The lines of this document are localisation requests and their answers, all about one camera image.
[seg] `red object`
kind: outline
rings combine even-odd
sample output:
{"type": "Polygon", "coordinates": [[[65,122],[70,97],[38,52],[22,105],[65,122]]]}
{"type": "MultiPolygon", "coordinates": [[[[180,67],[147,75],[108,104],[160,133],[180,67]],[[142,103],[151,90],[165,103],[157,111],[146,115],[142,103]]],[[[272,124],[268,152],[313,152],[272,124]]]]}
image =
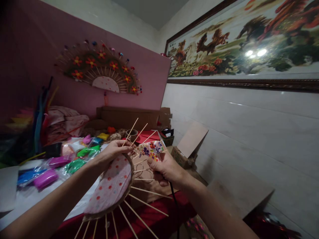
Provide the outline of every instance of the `red object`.
{"type": "Polygon", "coordinates": [[[116,132],[115,128],[114,127],[110,127],[110,126],[108,126],[107,131],[109,133],[115,133],[116,132]]]}
{"type": "MultiPolygon", "coordinates": [[[[186,196],[182,192],[175,193],[176,200],[179,206],[179,223],[186,222],[189,218],[196,215],[196,211],[187,200],[186,196]]],[[[130,196],[126,198],[126,201],[130,203],[130,196]]],[[[153,207],[161,210],[162,212],[169,215],[169,217],[155,211],[154,209],[144,205],[134,209],[136,213],[143,219],[143,221],[152,229],[158,238],[169,238],[170,235],[177,230],[177,212],[176,206],[173,199],[161,198],[153,203],[150,203],[153,207]]],[[[144,224],[136,217],[136,215],[128,208],[125,203],[121,204],[127,219],[131,223],[138,238],[154,238],[144,224]]],[[[134,238],[134,235],[125,221],[119,208],[114,211],[116,229],[120,239],[134,238]]],[[[78,229],[80,228],[83,219],[83,214],[73,217],[63,222],[55,234],[51,237],[52,239],[70,239],[74,238],[78,229]]],[[[108,228],[108,238],[115,239],[114,224],[112,215],[107,215],[107,220],[110,222],[108,228]]],[[[87,223],[84,223],[78,238],[82,238],[86,229],[87,223]]],[[[89,225],[85,238],[92,238],[94,232],[95,221],[92,221],[89,225]]],[[[98,220],[95,238],[105,238],[105,219],[101,218],[98,220]]]]}

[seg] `cloth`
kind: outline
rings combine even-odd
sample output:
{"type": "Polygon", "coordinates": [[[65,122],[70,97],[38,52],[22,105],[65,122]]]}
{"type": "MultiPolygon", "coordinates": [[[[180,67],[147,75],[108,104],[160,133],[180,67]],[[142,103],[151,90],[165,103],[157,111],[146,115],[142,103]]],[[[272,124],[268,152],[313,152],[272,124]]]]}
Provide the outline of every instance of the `cloth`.
{"type": "Polygon", "coordinates": [[[104,174],[84,213],[99,213],[116,204],[127,190],[131,176],[131,165],[121,154],[113,160],[104,174]]]}
{"type": "Polygon", "coordinates": [[[51,106],[48,111],[48,115],[50,121],[48,127],[49,142],[60,135],[66,135],[66,137],[69,135],[73,137],[80,136],[84,124],[89,121],[89,117],[87,115],[80,115],[76,110],[63,106],[51,106]]]}
{"type": "Polygon", "coordinates": [[[152,141],[139,145],[141,155],[151,157],[156,162],[161,162],[160,153],[164,151],[163,145],[160,141],[152,141]]]}
{"type": "MultiPolygon", "coordinates": [[[[186,222],[189,218],[196,215],[196,211],[187,200],[187,197],[182,192],[176,192],[175,197],[179,207],[179,223],[182,224],[186,222]]],[[[169,215],[169,217],[155,211],[149,206],[143,205],[139,208],[135,208],[136,213],[143,219],[143,221],[152,229],[152,231],[157,235],[158,238],[169,238],[173,232],[177,230],[177,212],[174,200],[161,198],[153,203],[151,206],[161,210],[162,212],[169,215]]],[[[132,225],[134,231],[136,232],[138,238],[154,238],[154,236],[149,232],[149,230],[142,224],[142,222],[136,217],[135,214],[127,208],[125,203],[121,204],[121,207],[127,216],[130,224],[132,225]]],[[[73,217],[69,220],[64,221],[51,239],[70,239],[74,238],[78,229],[80,228],[84,214],[73,217]]],[[[126,223],[121,211],[117,208],[114,210],[115,223],[117,227],[117,232],[120,239],[135,238],[128,224],[126,223]]],[[[109,213],[107,215],[107,220],[110,222],[108,227],[108,238],[116,239],[114,224],[112,220],[112,215],[109,213]]],[[[84,223],[78,238],[82,238],[87,223],[84,223]]],[[[92,238],[95,227],[95,221],[92,221],[89,225],[88,231],[85,238],[92,238]]],[[[95,238],[105,238],[105,220],[99,219],[96,227],[95,238]]]]}

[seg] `pink polka dot fabric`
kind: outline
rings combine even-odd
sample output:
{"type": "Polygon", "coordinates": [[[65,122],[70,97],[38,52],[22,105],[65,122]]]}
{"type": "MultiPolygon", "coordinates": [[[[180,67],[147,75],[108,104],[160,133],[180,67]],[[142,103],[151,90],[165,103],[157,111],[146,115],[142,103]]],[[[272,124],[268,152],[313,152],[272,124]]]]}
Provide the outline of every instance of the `pink polka dot fabric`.
{"type": "Polygon", "coordinates": [[[104,174],[84,213],[100,213],[116,204],[126,192],[131,177],[131,165],[127,158],[121,154],[111,163],[104,174]]]}

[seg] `painting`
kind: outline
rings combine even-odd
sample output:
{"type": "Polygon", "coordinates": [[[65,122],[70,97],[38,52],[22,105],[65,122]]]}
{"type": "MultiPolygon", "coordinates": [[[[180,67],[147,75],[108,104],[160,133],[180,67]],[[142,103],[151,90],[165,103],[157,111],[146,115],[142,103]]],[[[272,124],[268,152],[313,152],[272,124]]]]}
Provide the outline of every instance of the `painting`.
{"type": "Polygon", "coordinates": [[[225,0],[165,53],[168,83],[317,92],[319,0],[225,0]]]}

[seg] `cardboard box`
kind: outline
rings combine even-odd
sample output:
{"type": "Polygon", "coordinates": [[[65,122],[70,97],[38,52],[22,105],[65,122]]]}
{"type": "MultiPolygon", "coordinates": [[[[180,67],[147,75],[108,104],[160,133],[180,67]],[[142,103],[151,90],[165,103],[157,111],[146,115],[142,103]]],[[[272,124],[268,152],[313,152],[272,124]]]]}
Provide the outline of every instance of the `cardboard box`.
{"type": "Polygon", "coordinates": [[[191,154],[189,158],[186,158],[185,155],[174,146],[171,153],[172,157],[175,161],[184,169],[191,168],[193,162],[195,162],[197,158],[197,154],[194,152],[191,154]]]}

